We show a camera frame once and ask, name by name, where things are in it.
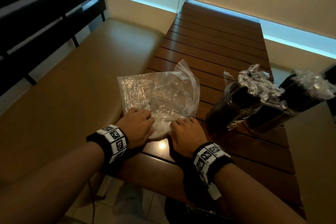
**clear plastic bag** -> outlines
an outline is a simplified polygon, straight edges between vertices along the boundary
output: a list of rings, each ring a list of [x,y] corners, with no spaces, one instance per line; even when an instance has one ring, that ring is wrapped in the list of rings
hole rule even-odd
[[[132,107],[152,111],[155,132],[150,139],[165,136],[172,121],[196,115],[200,83],[184,60],[173,72],[139,74],[117,80],[124,114]]]

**person's right hand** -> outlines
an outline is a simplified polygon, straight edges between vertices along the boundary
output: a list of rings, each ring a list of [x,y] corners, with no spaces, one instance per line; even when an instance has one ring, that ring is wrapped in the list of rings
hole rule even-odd
[[[195,118],[177,119],[170,126],[174,150],[185,157],[192,158],[194,151],[208,141]]]

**person's left hand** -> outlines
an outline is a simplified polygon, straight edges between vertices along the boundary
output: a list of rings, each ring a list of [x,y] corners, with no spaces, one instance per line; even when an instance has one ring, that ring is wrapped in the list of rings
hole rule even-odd
[[[121,128],[128,138],[128,148],[133,149],[145,144],[154,132],[152,112],[145,109],[131,108],[115,125]]]

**hand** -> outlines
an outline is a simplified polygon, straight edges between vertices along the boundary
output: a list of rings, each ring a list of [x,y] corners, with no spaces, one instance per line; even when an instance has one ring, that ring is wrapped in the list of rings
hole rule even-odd
[[[154,132],[151,126],[155,120],[151,115],[151,111],[131,108],[116,123],[116,126],[126,134],[129,149],[144,145],[148,137]]]
[[[170,126],[174,150],[185,157],[192,158],[194,151],[208,141],[195,118],[177,119]]]

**forearm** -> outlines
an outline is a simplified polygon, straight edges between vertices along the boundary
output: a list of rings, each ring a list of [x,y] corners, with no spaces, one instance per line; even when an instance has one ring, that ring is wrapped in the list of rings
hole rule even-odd
[[[0,223],[50,223],[64,214],[104,161],[86,143],[0,190]]]
[[[228,201],[238,223],[306,223],[288,205],[234,164],[225,165],[215,174],[214,183]]]

